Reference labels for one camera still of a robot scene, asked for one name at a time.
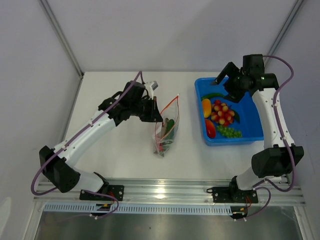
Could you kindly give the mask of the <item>grey toy fish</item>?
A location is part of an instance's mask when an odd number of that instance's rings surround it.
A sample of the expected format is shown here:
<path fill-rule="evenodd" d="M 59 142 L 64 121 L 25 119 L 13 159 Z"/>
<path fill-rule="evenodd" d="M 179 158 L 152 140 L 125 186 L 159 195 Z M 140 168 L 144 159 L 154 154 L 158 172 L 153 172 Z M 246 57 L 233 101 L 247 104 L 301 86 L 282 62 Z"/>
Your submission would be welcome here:
<path fill-rule="evenodd" d="M 173 143 L 173 139 L 169 139 L 169 140 L 165 140 L 164 139 L 164 135 L 165 135 L 165 132 L 166 132 L 166 128 L 167 128 L 167 124 L 168 124 L 168 121 L 170 119 L 169 118 L 165 118 L 164 119 L 164 122 L 162 123 L 162 126 L 161 126 L 161 131 L 160 133 L 156 136 L 156 142 L 155 142 L 155 152 L 160 155 L 161 157 L 164 157 L 165 156 L 165 153 L 169 150 L 171 144 Z M 156 150 L 156 145 L 157 143 L 164 143 L 164 153 L 162 154 L 159 154 Z"/>

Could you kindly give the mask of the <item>clear zip bag orange zipper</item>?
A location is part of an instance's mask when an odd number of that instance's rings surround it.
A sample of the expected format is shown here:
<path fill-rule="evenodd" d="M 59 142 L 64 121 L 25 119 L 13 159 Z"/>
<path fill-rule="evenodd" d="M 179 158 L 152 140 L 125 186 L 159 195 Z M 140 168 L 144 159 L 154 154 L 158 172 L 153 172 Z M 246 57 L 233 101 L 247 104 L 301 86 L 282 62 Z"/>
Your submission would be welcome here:
<path fill-rule="evenodd" d="M 164 157 L 175 142 L 180 122 L 180 95 L 177 94 L 160 112 L 162 122 L 156 122 L 152 135 L 154 153 Z"/>

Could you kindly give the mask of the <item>green cucumber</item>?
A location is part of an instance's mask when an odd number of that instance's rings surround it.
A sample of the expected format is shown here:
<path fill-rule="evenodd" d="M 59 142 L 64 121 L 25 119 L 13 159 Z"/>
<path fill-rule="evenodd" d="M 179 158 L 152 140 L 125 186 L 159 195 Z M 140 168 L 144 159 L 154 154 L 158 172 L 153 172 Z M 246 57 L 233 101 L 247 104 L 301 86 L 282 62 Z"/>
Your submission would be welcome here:
<path fill-rule="evenodd" d="M 166 126 L 164 140 L 172 140 L 174 138 L 174 135 L 175 135 L 174 126 L 175 126 L 174 119 L 170 119 Z"/>

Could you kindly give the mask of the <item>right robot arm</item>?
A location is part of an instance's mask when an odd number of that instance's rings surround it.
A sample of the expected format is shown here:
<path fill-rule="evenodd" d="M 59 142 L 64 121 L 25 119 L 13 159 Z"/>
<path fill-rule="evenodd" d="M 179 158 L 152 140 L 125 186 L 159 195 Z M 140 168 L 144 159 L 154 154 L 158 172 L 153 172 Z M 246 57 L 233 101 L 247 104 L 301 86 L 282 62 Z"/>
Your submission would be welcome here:
<path fill-rule="evenodd" d="M 239 103 L 249 93 L 264 135 L 264 149 L 252 156 L 251 166 L 234 176 L 226 188 L 234 202 L 245 198 L 247 192 L 261 189 L 264 183 L 283 193 L 291 191 L 296 181 L 296 166 L 304 156 L 303 147 L 297 146 L 289 133 L 280 103 L 280 90 L 292 77 L 279 84 L 274 73 L 265 72 L 264 59 L 262 54 L 245 55 L 241 68 L 228 62 L 211 82 L 219 85 L 227 78 L 223 85 L 227 92 L 224 98 L 233 103 Z"/>

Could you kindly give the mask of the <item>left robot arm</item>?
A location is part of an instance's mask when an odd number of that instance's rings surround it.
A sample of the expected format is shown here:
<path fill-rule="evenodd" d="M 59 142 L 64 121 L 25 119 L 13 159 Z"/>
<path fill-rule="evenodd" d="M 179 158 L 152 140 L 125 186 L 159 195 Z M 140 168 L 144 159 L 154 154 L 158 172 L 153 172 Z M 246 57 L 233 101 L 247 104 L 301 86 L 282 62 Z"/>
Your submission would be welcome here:
<path fill-rule="evenodd" d="M 123 91 L 105 99 L 76 134 L 53 148 L 45 145 L 40 149 L 42 174 L 62 193 L 78 189 L 90 191 L 97 200 L 105 199 L 109 193 L 106 179 L 97 172 L 76 169 L 75 165 L 97 140 L 131 116 L 147 123 L 162 122 L 154 96 L 157 87 L 156 81 L 129 81 Z"/>

